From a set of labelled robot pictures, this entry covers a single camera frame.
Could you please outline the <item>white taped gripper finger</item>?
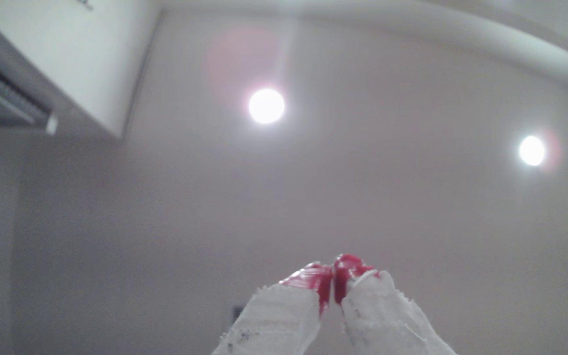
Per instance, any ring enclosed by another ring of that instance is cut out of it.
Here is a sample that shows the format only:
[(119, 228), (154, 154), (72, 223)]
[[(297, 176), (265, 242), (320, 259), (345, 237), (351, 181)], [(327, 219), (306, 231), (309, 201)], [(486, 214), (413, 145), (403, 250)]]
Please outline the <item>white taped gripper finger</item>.
[(259, 288), (212, 353), (304, 354), (320, 331), (332, 281), (332, 266), (310, 263)]
[(335, 259), (335, 302), (354, 354), (456, 354), (388, 271), (357, 256)]

